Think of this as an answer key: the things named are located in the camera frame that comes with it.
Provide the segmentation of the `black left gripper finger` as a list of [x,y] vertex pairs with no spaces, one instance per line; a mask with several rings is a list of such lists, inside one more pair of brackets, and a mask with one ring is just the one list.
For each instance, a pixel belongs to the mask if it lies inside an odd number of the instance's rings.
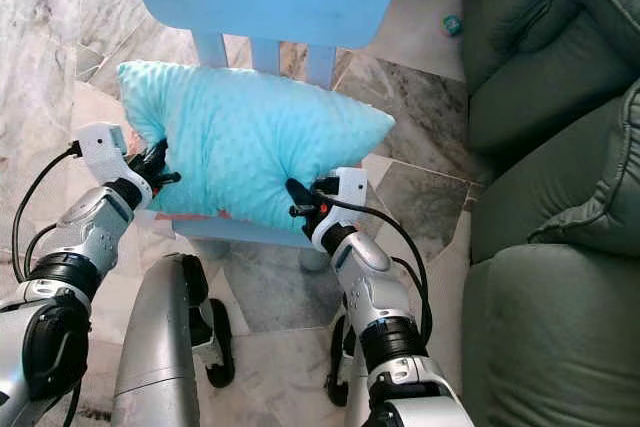
[[169,183],[170,175],[165,167],[166,148],[168,148],[168,142],[166,139],[160,139],[146,151],[138,154],[138,175],[146,183]]

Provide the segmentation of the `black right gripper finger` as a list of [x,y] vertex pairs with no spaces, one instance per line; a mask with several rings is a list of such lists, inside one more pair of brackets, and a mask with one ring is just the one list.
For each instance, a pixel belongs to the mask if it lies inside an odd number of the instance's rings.
[[289,216],[314,216],[317,211],[317,202],[314,199],[312,191],[303,185],[297,179],[288,179],[285,181],[285,189],[287,189],[289,197],[292,200],[292,206],[289,207]]

